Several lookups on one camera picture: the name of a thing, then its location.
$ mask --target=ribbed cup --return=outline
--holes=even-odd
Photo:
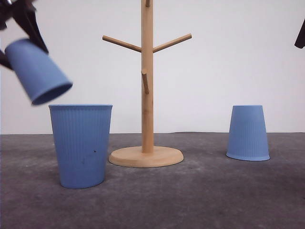
[[[61,185],[104,180],[112,105],[49,105]]]
[[[29,39],[11,43],[5,54],[33,105],[55,99],[72,87],[52,59]]]
[[[233,106],[227,156],[247,161],[270,159],[261,105]]]

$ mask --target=cup rim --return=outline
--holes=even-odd
[[[234,105],[234,106],[263,106],[263,105]]]
[[[50,104],[49,107],[57,106],[112,106],[112,104]]]

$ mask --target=wooden pole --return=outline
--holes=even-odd
[[[153,145],[153,53],[191,38],[191,34],[153,48],[153,0],[141,0],[142,46],[103,36],[103,40],[142,54],[142,146],[114,150],[109,161],[126,167],[161,167],[183,161],[180,150]]]
[[[141,0],[142,69],[149,93],[142,84],[142,153],[153,153],[153,0]]]

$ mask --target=gray concrete floor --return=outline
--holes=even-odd
[[[228,134],[156,134],[184,161],[161,168],[107,163],[105,181],[66,189],[52,135],[1,136],[4,229],[304,229],[305,134],[268,134],[269,161],[225,156]],[[140,134],[110,136],[108,153]]]

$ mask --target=white wall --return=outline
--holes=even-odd
[[[141,45],[140,0],[38,0],[50,56],[74,82],[51,104],[113,104],[111,133],[141,131],[141,55],[101,40]],[[304,0],[155,0],[155,132],[228,132],[234,104],[262,104],[268,132],[305,131],[305,50],[294,46]],[[13,20],[1,46],[25,37]],[[1,133],[49,134],[48,104],[31,106],[1,68]]]

